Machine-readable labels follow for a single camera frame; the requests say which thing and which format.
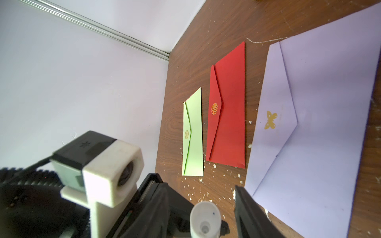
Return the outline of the red envelope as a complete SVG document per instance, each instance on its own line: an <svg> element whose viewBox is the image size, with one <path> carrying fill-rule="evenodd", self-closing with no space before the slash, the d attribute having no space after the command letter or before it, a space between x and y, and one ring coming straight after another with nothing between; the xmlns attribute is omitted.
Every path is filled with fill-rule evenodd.
<svg viewBox="0 0 381 238"><path fill-rule="evenodd" d="M206 160L245 168L245 43L210 68Z"/></svg>

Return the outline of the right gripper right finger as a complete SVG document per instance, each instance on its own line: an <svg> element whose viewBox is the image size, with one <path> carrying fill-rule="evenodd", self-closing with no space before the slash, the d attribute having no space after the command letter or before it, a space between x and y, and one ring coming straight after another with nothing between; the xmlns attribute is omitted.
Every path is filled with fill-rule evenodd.
<svg viewBox="0 0 381 238"><path fill-rule="evenodd" d="M282 238L275 227L244 187L235 186L235 219L239 238Z"/></svg>

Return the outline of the purple envelope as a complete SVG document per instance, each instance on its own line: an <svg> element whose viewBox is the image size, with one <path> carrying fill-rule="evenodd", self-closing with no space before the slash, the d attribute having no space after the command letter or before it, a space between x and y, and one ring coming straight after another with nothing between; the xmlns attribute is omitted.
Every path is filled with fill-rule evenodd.
<svg viewBox="0 0 381 238"><path fill-rule="evenodd" d="M381 6L270 45L245 188L306 238L345 238L381 50Z"/></svg>

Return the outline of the green envelope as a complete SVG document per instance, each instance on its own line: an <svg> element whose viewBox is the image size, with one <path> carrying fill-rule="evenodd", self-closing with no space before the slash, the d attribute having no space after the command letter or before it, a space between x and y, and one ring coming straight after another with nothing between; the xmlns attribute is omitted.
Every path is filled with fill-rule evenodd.
<svg viewBox="0 0 381 238"><path fill-rule="evenodd" d="M204 175L201 88L183 103L182 175Z"/></svg>

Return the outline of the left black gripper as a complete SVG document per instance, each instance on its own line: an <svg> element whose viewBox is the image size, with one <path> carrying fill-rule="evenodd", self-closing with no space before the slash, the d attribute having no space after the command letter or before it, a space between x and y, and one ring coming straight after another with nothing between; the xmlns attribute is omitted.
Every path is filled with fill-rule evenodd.
<svg viewBox="0 0 381 238"><path fill-rule="evenodd" d="M170 217L166 238L189 238L193 205L163 182L149 174L107 235L119 235L137 218L152 199L158 185L165 184ZM90 211L61 197L63 188L56 172L1 169L1 237L3 238L92 238Z"/></svg>

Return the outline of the white green glue stick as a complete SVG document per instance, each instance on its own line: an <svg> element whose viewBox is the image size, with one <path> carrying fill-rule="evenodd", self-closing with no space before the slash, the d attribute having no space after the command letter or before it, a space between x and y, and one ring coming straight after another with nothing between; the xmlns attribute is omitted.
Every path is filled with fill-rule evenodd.
<svg viewBox="0 0 381 238"><path fill-rule="evenodd" d="M192 238L220 238L222 219L219 209L210 201L196 204L190 213Z"/></svg>

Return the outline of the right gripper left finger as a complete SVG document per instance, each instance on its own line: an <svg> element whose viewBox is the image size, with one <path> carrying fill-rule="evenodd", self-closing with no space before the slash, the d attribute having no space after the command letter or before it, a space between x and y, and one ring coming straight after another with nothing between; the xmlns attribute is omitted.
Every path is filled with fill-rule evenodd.
<svg viewBox="0 0 381 238"><path fill-rule="evenodd" d="M170 217L169 196L165 184L160 183L152 199L120 238L165 238Z"/></svg>

